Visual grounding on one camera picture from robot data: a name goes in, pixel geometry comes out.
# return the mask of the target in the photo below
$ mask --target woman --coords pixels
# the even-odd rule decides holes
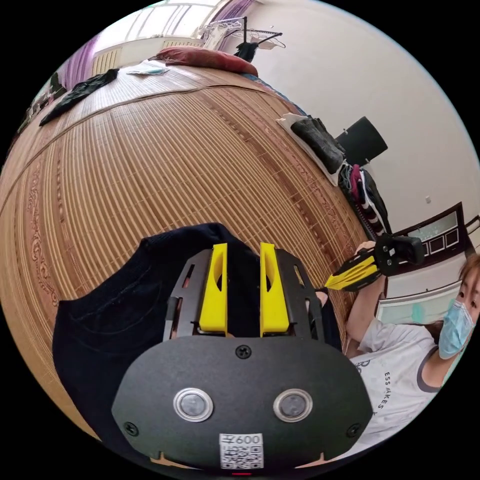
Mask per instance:
[[[357,252],[374,246],[373,241],[364,242]],[[385,277],[358,293],[346,331],[358,344],[359,355],[351,361],[367,388],[373,417],[355,445],[334,460],[391,437],[410,423],[439,391],[479,319],[480,255],[475,253],[467,258],[459,278],[461,286],[451,308],[442,320],[426,326],[384,324],[375,318]],[[322,459],[303,466],[321,463]]]

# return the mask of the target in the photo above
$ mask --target woman's arm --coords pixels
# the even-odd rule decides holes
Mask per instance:
[[[360,249],[371,249],[374,246],[374,241],[367,241],[357,248],[357,252]],[[385,277],[382,275],[358,292],[346,322],[346,332],[353,340],[359,343],[362,341],[375,317],[375,309],[384,289]]]

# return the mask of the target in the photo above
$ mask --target qr code sticker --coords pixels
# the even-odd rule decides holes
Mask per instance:
[[[264,467],[264,445],[261,433],[220,434],[220,466],[222,469],[250,470]]]

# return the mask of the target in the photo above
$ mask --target blue face mask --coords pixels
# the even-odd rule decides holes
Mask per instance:
[[[467,307],[455,300],[443,317],[443,327],[438,340],[440,358],[448,360],[460,352],[473,328],[474,323]]]

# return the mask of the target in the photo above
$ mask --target white wall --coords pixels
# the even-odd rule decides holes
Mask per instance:
[[[349,13],[313,0],[262,0],[248,26],[283,32],[286,48],[258,49],[259,76],[320,117],[336,137],[366,116],[388,150],[368,170],[402,230],[461,201],[480,210],[480,164],[464,125],[430,75],[393,40]],[[240,41],[229,40],[236,51]],[[430,196],[431,203],[425,200]]]
[[[388,279],[386,297],[405,297],[421,292],[439,289],[452,284],[459,279],[460,269],[465,262],[465,254],[442,261],[436,265],[427,266],[410,273],[391,276]]]

